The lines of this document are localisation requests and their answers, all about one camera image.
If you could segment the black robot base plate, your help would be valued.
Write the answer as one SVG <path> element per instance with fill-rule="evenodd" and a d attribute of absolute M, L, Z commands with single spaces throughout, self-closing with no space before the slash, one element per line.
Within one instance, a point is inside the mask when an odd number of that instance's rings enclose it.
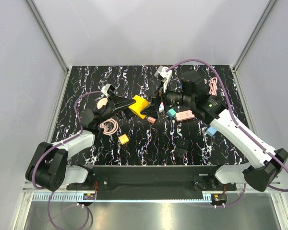
<path fill-rule="evenodd" d="M 218 166 L 95 166 L 82 184 L 68 190 L 93 191 L 97 200 L 196 200 L 203 192 L 235 191 L 214 176 Z"/>

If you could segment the yellow cube socket adapter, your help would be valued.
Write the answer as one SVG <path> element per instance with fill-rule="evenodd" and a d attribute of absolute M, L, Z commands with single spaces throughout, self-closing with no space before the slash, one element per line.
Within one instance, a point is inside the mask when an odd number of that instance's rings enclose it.
<path fill-rule="evenodd" d="M 141 119 L 144 119 L 146 117 L 146 115 L 141 114 L 141 112 L 147 108 L 149 106 L 149 102 L 139 96 L 139 95 L 135 95 L 133 97 L 133 99 L 135 100 L 135 103 L 130 105 L 128 108 L 138 117 L 140 117 Z"/>

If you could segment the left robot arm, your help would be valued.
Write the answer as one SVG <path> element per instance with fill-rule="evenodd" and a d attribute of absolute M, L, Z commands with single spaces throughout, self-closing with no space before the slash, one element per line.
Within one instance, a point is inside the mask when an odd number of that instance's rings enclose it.
<path fill-rule="evenodd" d="M 67 161 L 80 151 L 94 146 L 103 135 L 100 127 L 106 120 L 118 115 L 136 103 L 135 99 L 117 95 L 108 96 L 107 104 L 99 110 L 84 109 L 78 115 L 80 131 L 70 138 L 55 142 L 41 142 L 25 173 L 26 180 L 36 189 L 56 191 L 63 184 L 77 183 L 88 190 L 94 185 L 93 176 L 81 166 L 68 166 Z"/>

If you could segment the black cube socket adapter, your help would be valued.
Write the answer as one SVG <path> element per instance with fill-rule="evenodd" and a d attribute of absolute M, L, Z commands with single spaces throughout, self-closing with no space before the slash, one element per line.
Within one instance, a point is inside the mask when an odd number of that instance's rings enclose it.
<path fill-rule="evenodd" d="M 184 158 L 188 151 L 189 141 L 186 139 L 177 139 L 176 146 L 174 148 L 174 155 L 178 158 Z"/>

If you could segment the white multicolour power strip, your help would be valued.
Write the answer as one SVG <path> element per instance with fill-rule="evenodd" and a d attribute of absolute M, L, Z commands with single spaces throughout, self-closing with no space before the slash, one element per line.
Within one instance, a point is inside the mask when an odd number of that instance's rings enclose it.
<path fill-rule="evenodd" d="M 159 112 L 160 113 L 164 112 L 164 104 L 163 104 L 163 102 L 161 102 L 160 105 L 159 105 Z"/>

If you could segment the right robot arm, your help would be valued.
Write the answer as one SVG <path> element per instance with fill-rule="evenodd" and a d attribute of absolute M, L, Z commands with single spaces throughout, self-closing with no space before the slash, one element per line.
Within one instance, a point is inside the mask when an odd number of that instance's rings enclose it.
<path fill-rule="evenodd" d="M 212 189 L 219 190 L 228 183 L 244 183 L 263 192 L 270 186 L 288 159 L 285 149 L 275 149 L 250 131 L 230 113 L 222 98 L 209 94 L 204 77 L 196 71 L 187 71 L 179 77 L 181 89 L 177 92 L 167 89 L 171 71 L 158 70 L 155 77 L 161 84 L 151 95 L 144 115 L 158 118 L 160 104 L 188 107 L 197 119 L 224 135 L 247 158 L 247 164 L 220 166 L 208 178 Z"/>

